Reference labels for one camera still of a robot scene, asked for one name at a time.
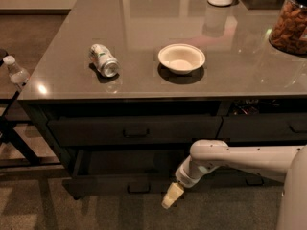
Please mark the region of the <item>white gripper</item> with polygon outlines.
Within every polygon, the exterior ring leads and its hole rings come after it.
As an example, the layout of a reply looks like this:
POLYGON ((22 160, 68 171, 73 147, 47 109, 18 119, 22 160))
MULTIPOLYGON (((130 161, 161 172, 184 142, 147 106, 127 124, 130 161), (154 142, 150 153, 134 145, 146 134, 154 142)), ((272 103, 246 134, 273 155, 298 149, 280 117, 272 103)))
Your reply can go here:
POLYGON ((184 188, 192 188, 205 175, 217 170, 219 165, 203 158, 189 155, 177 168, 175 176, 177 182, 172 182, 163 197, 161 205, 169 209, 184 193, 184 188))

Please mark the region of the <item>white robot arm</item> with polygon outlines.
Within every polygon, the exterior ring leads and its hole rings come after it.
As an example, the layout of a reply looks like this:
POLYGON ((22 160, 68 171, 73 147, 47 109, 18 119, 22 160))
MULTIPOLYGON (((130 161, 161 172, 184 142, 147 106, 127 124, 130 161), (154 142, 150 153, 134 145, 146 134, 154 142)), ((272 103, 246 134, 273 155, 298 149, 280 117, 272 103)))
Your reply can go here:
POLYGON ((224 141, 199 140, 176 170, 162 206, 170 208, 186 188, 219 167, 257 174, 283 184, 276 230, 307 230, 307 147, 231 147, 224 141))

